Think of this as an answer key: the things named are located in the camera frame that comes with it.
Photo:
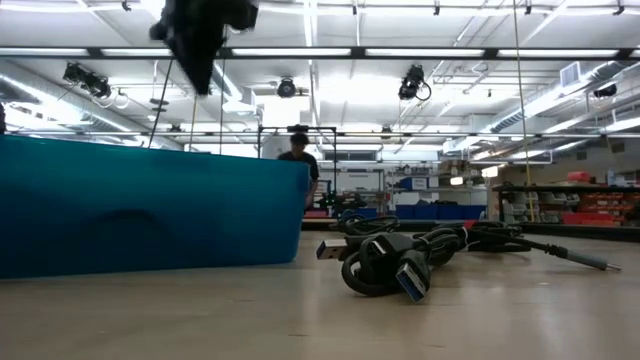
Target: black object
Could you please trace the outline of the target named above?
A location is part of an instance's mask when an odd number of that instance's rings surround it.
[[[419,98],[418,91],[420,91],[423,86],[429,90],[429,95],[425,98]],[[421,65],[411,65],[407,76],[402,79],[398,97],[400,97],[400,100],[417,98],[421,101],[427,101],[431,98],[431,87],[424,81],[424,70],[422,70]]]
[[[296,85],[293,83],[293,79],[284,78],[278,85],[278,96],[281,98],[292,98],[296,96]]]
[[[109,79],[104,76],[97,76],[93,72],[80,67],[79,64],[67,63],[62,79],[71,85],[80,85],[91,96],[98,99],[106,99],[111,96],[111,86]]]
[[[518,237],[521,231],[518,227],[496,222],[477,222],[469,229],[460,225],[441,225],[413,238],[402,234],[346,236],[346,245],[338,256],[338,260],[343,261],[342,278],[352,290],[366,296],[393,294],[404,288],[414,300],[419,300],[429,289],[432,271],[445,265],[456,252],[464,249],[492,253],[537,249],[600,270],[621,270],[620,266],[603,259]],[[402,274],[403,270],[407,270],[407,263],[411,265],[411,272],[418,275],[416,282],[422,288],[422,294],[414,291],[418,287],[407,287],[408,278]]]
[[[246,30],[257,17],[258,7],[248,0],[166,0],[149,37],[167,44],[196,92],[208,95],[213,61],[226,41],[225,26]]]
[[[7,131],[7,123],[5,122],[7,115],[4,112],[4,106],[0,103],[0,135],[4,135]]]
[[[618,93],[618,87],[616,86],[616,84],[611,84],[603,89],[600,90],[595,90],[593,92],[593,96],[597,97],[598,99],[603,98],[603,97],[611,97],[615,94]]]

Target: red object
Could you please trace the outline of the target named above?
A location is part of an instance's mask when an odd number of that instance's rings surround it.
[[[567,176],[567,180],[569,181],[577,181],[588,183],[589,179],[591,179],[591,174],[586,171],[574,171],[570,172]]]

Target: blue bin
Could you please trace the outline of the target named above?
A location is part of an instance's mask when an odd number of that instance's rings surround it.
[[[462,216],[466,220],[478,220],[480,214],[486,209],[485,205],[465,205],[463,206]]]
[[[438,205],[416,205],[415,218],[420,220],[438,219]]]
[[[356,209],[356,214],[362,215],[367,219],[372,219],[378,217],[378,210],[370,208],[360,208]]]
[[[462,220],[462,206],[438,205],[438,220]]]
[[[396,205],[398,219],[415,219],[414,205]]]
[[[17,136],[0,164],[0,278],[289,262],[309,188],[298,162]]]

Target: usb cable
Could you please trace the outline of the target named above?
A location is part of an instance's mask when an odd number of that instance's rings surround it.
[[[463,250],[499,253],[537,249],[600,270],[622,270],[606,260],[562,246],[524,239],[521,232],[518,227],[496,222],[478,222],[469,229],[448,224],[413,237],[378,233],[325,240],[316,255],[318,259],[342,261],[342,278],[355,292],[383,296],[405,291],[415,302],[425,298],[433,271]]]

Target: black cable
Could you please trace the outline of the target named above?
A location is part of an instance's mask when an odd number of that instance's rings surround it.
[[[164,79],[164,86],[162,86],[162,95],[160,96],[160,103],[158,104],[158,112],[156,113],[156,120],[153,122],[153,129],[151,130],[151,136],[149,136],[149,144],[147,144],[147,149],[151,148],[151,143],[153,142],[153,137],[156,134],[156,129],[158,128],[158,120],[160,119],[160,112],[162,111],[162,103],[164,102],[164,94],[167,91],[167,84],[169,83],[169,74],[171,74],[171,66],[173,65],[173,58],[169,61],[169,69],[167,69],[167,77]]]
[[[379,219],[358,220],[348,230],[366,232],[363,223],[375,223]],[[600,270],[621,270],[589,255],[573,252],[565,247],[542,244],[520,237],[519,227],[498,222],[477,222],[470,229],[461,224],[440,225],[433,231],[416,234],[410,238],[401,234],[376,233],[370,236],[347,236],[347,248],[343,257],[342,278],[352,290],[366,296],[383,296],[401,291],[400,274],[406,273],[407,263],[423,279],[422,297],[429,289],[431,271],[448,263],[453,256],[467,249],[490,253],[522,252],[537,249],[546,254],[574,261]]]

